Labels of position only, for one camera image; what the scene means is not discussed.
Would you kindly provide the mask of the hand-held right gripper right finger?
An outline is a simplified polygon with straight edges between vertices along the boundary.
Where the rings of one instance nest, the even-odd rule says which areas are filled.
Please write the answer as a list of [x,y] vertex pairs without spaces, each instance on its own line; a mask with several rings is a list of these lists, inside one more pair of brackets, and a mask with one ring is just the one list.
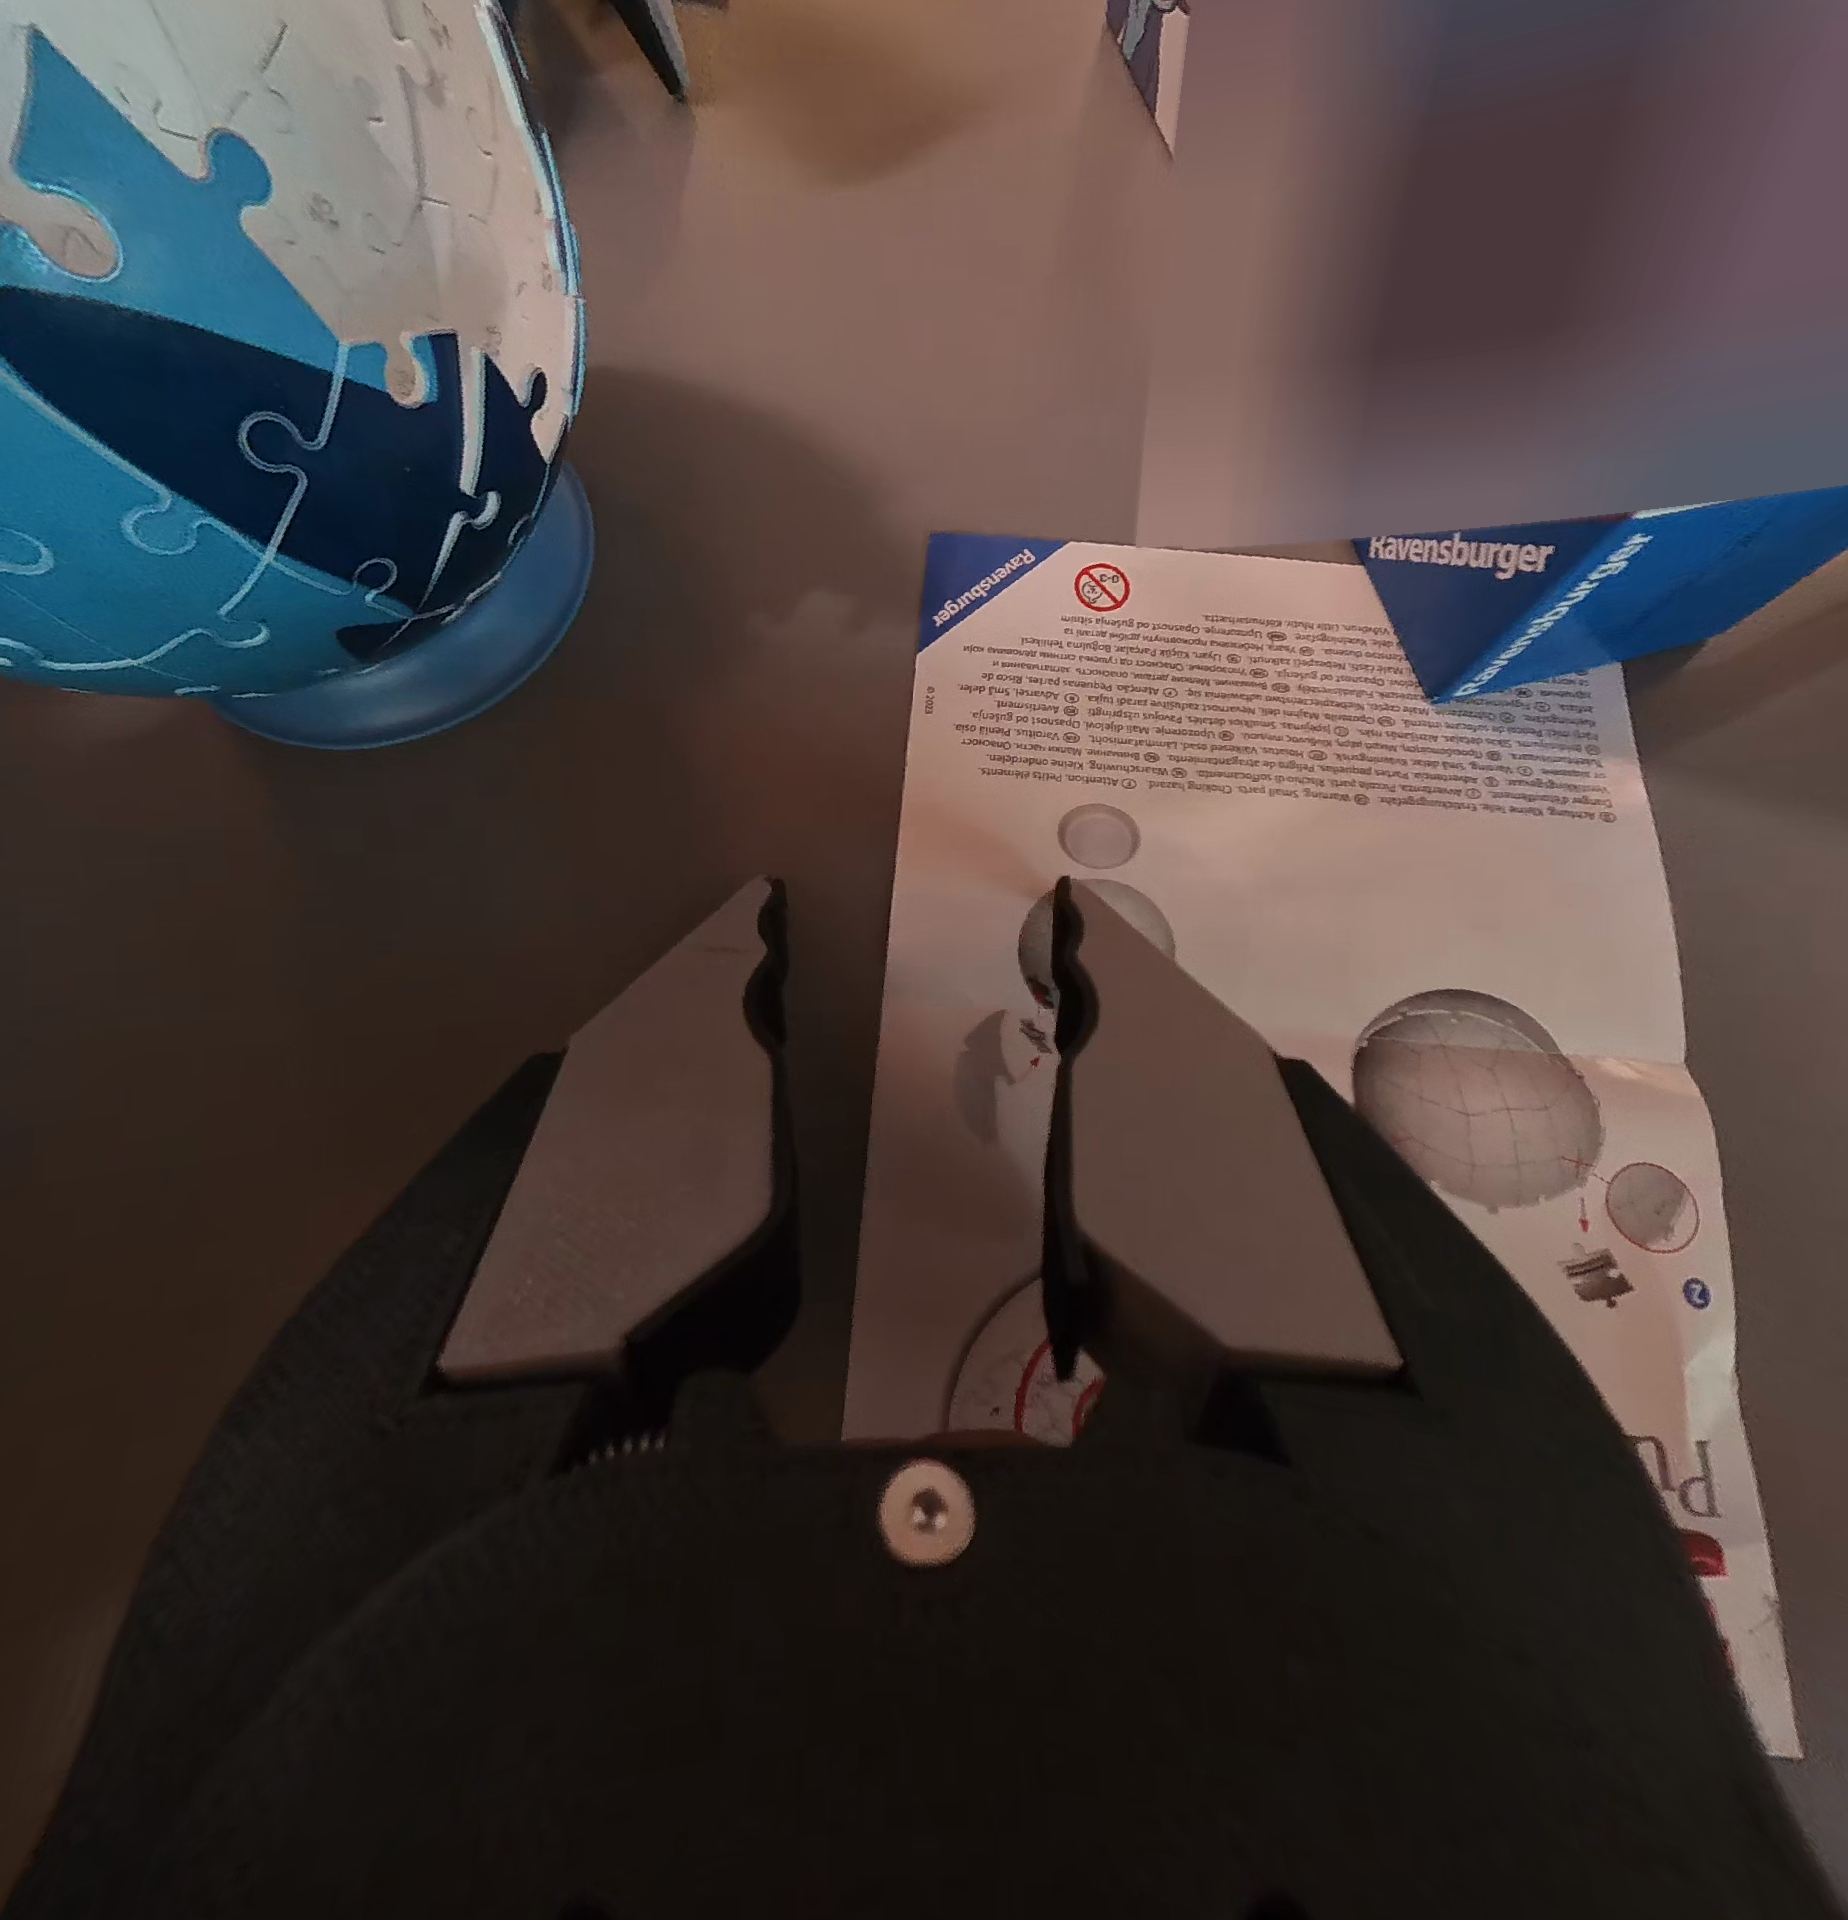
[[1060,879],[1041,1302],[1060,1379],[1392,1379],[1401,1356],[1281,1059]]

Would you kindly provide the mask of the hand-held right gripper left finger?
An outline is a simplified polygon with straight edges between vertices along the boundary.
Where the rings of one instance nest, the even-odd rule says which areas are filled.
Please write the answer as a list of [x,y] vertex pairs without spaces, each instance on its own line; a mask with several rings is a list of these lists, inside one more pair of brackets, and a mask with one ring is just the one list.
[[568,1042],[437,1369],[668,1403],[800,1302],[788,900],[751,879]]

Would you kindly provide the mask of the blue puzzle ball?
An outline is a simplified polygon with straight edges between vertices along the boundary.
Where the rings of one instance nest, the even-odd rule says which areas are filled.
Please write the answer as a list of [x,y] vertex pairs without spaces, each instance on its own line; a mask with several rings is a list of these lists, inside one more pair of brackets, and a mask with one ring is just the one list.
[[0,4],[0,678],[251,702],[469,621],[575,236],[504,4]]

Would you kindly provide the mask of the cartoon character puzzle box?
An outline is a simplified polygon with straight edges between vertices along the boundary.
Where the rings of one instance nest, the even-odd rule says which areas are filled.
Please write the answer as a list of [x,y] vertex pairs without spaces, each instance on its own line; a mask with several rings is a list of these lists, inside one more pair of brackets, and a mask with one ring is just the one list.
[[1170,172],[1141,541],[1347,537],[1423,691],[1848,548],[1848,4],[1105,4]]

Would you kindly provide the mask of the folded instruction leaflet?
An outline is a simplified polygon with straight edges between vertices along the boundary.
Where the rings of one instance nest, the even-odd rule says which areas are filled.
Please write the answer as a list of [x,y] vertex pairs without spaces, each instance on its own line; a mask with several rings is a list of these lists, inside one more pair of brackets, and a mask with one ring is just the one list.
[[843,1434],[1063,1447],[1035,1259],[1051,891],[1306,1059],[1521,1284],[1801,1756],[1722,1163],[1623,673],[1425,700],[1349,564],[929,546]]

